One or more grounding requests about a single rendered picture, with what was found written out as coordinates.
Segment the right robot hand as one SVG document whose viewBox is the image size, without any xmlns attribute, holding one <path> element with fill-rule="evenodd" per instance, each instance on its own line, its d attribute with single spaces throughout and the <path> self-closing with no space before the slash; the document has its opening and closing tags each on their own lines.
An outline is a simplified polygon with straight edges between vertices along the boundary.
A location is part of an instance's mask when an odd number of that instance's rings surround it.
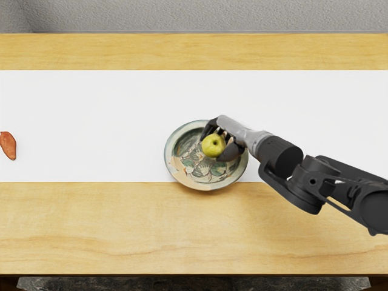
<svg viewBox="0 0 388 291">
<path fill-rule="evenodd" d="M 199 140 L 202 141 L 217 129 L 219 129 L 218 133 L 226 132 L 228 137 L 233 138 L 233 142 L 227 145 L 222 154 L 216 158 L 217 161 L 224 162 L 229 162 L 239 157 L 245 152 L 245 149 L 259 161 L 257 152 L 260 145 L 265 139 L 272 136 L 267 131 L 252 130 L 226 115 L 220 115 L 208 121 Z"/>
</svg>

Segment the green apple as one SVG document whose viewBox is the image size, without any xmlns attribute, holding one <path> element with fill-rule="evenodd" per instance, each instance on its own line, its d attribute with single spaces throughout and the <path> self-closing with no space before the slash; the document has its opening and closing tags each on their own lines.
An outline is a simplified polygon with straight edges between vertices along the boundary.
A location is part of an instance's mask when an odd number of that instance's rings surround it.
<svg viewBox="0 0 388 291">
<path fill-rule="evenodd" d="M 213 133 L 206 136 L 201 142 L 202 152 L 210 157 L 217 158 L 224 151 L 226 147 L 225 139 L 222 135 Z"/>
</svg>

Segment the patterned green ceramic plate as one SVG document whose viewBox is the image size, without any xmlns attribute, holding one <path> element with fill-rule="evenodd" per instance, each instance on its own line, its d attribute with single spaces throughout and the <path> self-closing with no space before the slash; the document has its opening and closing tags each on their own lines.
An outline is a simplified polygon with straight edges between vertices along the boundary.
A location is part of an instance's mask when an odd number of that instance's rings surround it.
<svg viewBox="0 0 388 291">
<path fill-rule="evenodd" d="M 243 175 L 249 160 L 248 151 L 230 162 L 217 162 L 203 154 L 199 138 L 206 124 L 206 120 L 198 120 L 178 127 L 164 148 L 170 174 L 182 185 L 201 191 L 233 184 Z"/>
</svg>

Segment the orange sweet potato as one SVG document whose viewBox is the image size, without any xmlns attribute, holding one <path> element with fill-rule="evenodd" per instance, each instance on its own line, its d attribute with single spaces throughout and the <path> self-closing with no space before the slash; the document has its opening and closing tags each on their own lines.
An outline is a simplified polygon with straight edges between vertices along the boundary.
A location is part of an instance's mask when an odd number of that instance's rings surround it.
<svg viewBox="0 0 388 291">
<path fill-rule="evenodd" d="M 11 133 L 0 132 L 0 147 L 9 159 L 16 159 L 16 140 Z"/>
</svg>

